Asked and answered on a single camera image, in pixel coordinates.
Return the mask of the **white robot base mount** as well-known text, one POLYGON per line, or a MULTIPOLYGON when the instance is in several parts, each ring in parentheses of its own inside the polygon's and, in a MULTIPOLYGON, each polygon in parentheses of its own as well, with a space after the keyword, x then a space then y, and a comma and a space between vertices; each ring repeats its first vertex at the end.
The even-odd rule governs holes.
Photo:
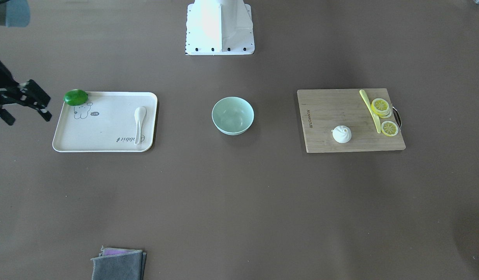
POLYGON ((187 6, 185 54, 252 55, 251 6, 242 0, 195 0, 187 6))

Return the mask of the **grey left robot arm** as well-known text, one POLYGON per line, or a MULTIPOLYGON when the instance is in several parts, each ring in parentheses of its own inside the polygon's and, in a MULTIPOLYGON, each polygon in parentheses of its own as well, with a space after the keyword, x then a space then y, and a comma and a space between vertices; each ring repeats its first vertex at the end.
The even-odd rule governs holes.
POLYGON ((26 27, 30 23, 30 18, 27 0, 0 0, 0 26, 26 27))

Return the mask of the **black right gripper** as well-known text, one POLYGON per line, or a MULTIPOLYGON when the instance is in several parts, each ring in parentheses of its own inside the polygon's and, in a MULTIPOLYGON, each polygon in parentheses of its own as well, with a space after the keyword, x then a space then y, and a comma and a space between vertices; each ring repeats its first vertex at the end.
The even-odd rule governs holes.
POLYGON ((49 122, 52 118, 47 109, 50 100, 49 95, 34 80, 0 88, 0 118, 12 126, 16 119, 6 109, 2 109, 2 106, 17 103, 37 110, 41 117, 49 122))

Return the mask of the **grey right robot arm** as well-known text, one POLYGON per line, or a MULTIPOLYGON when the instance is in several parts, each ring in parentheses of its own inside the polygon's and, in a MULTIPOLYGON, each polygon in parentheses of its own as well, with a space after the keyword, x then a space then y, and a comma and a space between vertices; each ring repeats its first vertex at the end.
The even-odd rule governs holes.
POLYGON ((30 107, 49 122, 52 117, 51 112, 47 109, 50 100, 49 95, 34 80, 24 83, 16 82, 11 72, 0 60, 0 119, 6 124, 11 126, 16 120, 3 108, 8 104, 30 107))

